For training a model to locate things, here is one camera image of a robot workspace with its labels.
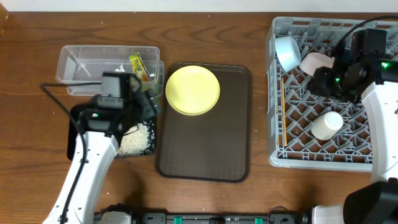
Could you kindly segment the yellow plate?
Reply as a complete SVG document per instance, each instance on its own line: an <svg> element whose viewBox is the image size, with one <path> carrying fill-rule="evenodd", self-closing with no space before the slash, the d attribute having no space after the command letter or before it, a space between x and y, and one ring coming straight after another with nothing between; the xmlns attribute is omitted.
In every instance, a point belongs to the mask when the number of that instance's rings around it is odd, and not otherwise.
<svg viewBox="0 0 398 224"><path fill-rule="evenodd" d="M169 77L165 95L177 112L196 116L211 110L217 103L221 87L215 74L205 67L188 65Z"/></svg>

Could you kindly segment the wooden chopstick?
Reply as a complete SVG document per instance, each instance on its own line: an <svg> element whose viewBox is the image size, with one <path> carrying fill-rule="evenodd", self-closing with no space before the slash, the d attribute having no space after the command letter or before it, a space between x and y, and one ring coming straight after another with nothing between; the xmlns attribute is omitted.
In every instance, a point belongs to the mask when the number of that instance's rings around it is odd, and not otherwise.
<svg viewBox="0 0 398 224"><path fill-rule="evenodd" d="M285 86L284 79L281 78L281 94L282 94L282 124L283 124L283 143L287 146L287 127L286 127L286 113L285 113Z"/></svg>
<svg viewBox="0 0 398 224"><path fill-rule="evenodd" d="M277 123L277 126L276 126L276 137L277 137L277 145L278 145L278 147L280 146L280 139L279 139L279 109L278 109L278 106L276 106L276 123Z"/></svg>

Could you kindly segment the pile of rice grains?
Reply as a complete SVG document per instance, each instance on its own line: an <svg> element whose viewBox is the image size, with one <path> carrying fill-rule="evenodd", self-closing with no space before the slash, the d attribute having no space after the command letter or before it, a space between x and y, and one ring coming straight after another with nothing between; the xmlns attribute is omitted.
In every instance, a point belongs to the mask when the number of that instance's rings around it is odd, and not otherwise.
<svg viewBox="0 0 398 224"><path fill-rule="evenodd" d="M148 119L132 127L123 136L118 157L151 155L155 151L155 121Z"/></svg>

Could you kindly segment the white pink bowl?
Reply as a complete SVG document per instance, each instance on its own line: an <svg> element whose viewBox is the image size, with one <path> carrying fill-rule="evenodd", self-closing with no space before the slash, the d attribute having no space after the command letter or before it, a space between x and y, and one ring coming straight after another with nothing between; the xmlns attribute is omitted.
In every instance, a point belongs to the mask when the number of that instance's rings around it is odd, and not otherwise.
<svg viewBox="0 0 398 224"><path fill-rule="evenodd" d="M302 60L299 67L304 73L312 77L316 69L320 67L331 68L334 61L334 57L328 57L318 52L311 52Z"/></svg>

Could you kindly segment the light blue bowl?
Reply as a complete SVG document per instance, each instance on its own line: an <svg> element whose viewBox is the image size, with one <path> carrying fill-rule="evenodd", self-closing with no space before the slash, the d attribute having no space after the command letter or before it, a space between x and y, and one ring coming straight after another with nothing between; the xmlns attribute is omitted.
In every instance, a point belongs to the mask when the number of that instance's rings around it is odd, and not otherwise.
<svg viewBox="0 0 398 224"><path fill-rule="evenodd" d="M275 51L280 66L289 72L301 64L301 54L295 39L291 36L275 39Z"/></svg>

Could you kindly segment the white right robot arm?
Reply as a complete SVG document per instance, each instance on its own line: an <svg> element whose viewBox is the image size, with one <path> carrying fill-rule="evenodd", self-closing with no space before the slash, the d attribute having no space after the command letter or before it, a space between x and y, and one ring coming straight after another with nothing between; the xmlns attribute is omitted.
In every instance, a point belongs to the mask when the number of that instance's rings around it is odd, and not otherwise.
<svg viewBox="0 0 398 224"><path fill-rule="evenodd" d="M384 30L355 32L350 59L339 44L333 66L316 69L307 85L313 95L362 103L373 152L371 184L342 205L313 207L311 223L397 223L397 62L386 40Z"/></svg>

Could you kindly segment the yellow green snack wrapper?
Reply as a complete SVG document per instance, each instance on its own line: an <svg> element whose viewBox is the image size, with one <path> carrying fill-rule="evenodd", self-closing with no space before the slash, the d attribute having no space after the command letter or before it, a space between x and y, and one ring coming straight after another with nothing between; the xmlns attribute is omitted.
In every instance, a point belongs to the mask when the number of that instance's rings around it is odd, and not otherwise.
<svg viewBox="0 0 398 224"><path fill-rule="evenodd" d="M150 73L144 65L139 53L129 56L132 71L140 79L143 90L155 89L155 73Z"/></svg>

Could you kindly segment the small pale green cup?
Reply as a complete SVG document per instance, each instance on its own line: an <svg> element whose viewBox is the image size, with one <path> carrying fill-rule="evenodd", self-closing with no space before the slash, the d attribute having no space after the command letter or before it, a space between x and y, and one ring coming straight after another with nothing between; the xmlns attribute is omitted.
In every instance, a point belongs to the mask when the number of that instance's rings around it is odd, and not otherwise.
<svg viewBox="0 0 398 224"><path fill-rule="evenodd" d="M313 121L311 132L317 139L328 140L342 128L343 123L342 115L330 111Z"/></svg>

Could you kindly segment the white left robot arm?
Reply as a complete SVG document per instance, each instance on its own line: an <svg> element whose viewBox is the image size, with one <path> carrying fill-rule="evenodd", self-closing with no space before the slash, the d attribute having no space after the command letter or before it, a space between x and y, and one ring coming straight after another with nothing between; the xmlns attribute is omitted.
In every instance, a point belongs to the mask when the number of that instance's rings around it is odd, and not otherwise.
<svg viewBox="0 0 398 224"><path fill-rule="evenodd" d="M41 89L68 116L68 158L71 166L45 223L94 223L100 192L123 138L132 137L144 122L159 114L159 105L135 73L104 72L101 91L89 102L66 108L51 92Z"/></svg>

